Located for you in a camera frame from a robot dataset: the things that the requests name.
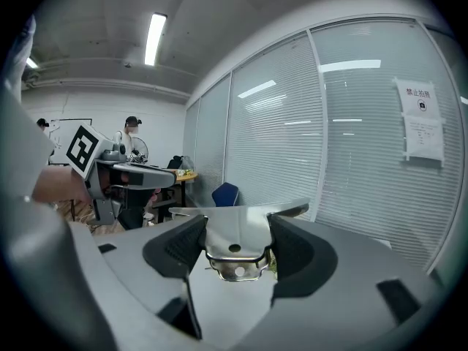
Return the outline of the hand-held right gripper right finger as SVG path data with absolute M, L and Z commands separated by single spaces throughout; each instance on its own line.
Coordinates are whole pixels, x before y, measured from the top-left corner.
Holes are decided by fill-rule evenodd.
M 404 351 L 441 287 L 364 235 L 270 218 L 278 281 L 269 312 L 234 351 Z

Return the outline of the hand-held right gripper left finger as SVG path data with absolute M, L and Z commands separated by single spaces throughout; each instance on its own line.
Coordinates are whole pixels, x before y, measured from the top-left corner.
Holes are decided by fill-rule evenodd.
M 143 258 L 143 247 L 181 225 L 169 221 L 122 233 L 93 235 L 81 223 L 69 227 L 82 272 L 110 326 L 117 351 L 207 351 L 208 345 L 174 328 L 158 312 L 183 292 Z

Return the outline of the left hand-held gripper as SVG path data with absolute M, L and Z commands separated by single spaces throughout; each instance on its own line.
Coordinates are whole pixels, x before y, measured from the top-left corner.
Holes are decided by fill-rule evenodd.
M 102 189 L 99 170 L 110 173 L 110 185 L 131 190 L 155 190 L 171 187 L 176 174 L 150 165 L 127 162 L 125 147 L 106 138 L 82 123 L 71 139 L 66 158 L 83 179 L 94 210 L 94 225 L 112 224 L 121 203 L 112 200 Z

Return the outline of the person's left forearm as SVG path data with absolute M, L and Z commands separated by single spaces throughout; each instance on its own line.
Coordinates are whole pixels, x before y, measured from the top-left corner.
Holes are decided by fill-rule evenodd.
M 70 167 L 46 167 L 40 173 L 32 198 L 40 203 L 79 200 L 90 204 L 91 198 L 82 177 Z

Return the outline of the round wooden table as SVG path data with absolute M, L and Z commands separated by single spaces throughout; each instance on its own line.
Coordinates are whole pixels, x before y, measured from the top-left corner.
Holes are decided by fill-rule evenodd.
M 169 214 L 169 208 L 173 206 L 178 207 L 186 207 L 186 183 L 190 181 L 194 181 L 198 174 L 196 172 L 192 176 L 186 177 L 178 177 L 176 171 L 177 170 L 168 170 L 175 174 L 176 181 L 175 183 L 170 186 L 169 188 L 164 188 L 161 190 L 160 200 L 153 202 L 151 209 L 157 210 L 157 223 L 163 223 L 165 221 L 165 217 Z M 169 196 L 169 191 L 175 186 L 179 185 L 181 187 L 181 201 L 178 202 L 176 199 L 173 199 Z

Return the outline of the black standing fan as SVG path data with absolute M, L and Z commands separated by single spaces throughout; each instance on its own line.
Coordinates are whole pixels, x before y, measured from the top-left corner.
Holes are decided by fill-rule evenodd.
M 148 161 L 148 146 L 146 143 L 139 137 L 132 136 L 132 145 L 136 155 L 141 157 L 143 161 Z

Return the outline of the blue chair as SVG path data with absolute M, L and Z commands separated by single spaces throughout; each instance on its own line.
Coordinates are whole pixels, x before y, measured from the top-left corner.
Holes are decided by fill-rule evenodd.
M 211 194 L 216 207 L 236 206 L 238 195 L 238 187 L 228 182 L 224 182 Z

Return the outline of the whiteboard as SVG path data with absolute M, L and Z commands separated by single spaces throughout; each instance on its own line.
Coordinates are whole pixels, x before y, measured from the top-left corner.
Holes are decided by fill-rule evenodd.
M 91 118 L 66 118 L 50 121 L 48 138 L 54 144 L 53 153 L 49 157 L 49 165 L 67 165 L 67 150 L 75 133 L 81 124 L 92 125 Z

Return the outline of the person's white shirt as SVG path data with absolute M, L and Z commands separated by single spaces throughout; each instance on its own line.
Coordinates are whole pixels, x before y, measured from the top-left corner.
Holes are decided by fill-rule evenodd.
M 68 224 L 32 198 L 52 150 L 21 104 L 21 77 L 36 22 L 28 18 L 0 71 L 0 270 L 2 308 L 15 336 L 44 351 L 116 351 L 82 272 Z

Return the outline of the white paper notice sheet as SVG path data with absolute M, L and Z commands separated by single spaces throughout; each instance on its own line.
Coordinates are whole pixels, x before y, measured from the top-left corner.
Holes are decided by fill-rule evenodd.
M 431 159 L 445 164 L 443 123 L 439 119 L 403 116 L 405 128 L 405 159 Z

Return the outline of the white paper sign red heading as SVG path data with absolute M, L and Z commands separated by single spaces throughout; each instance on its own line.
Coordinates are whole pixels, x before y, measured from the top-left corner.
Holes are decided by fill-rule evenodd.
M 441 114 L 434 84 L 394 78 L 403 117 L 440 120 Z

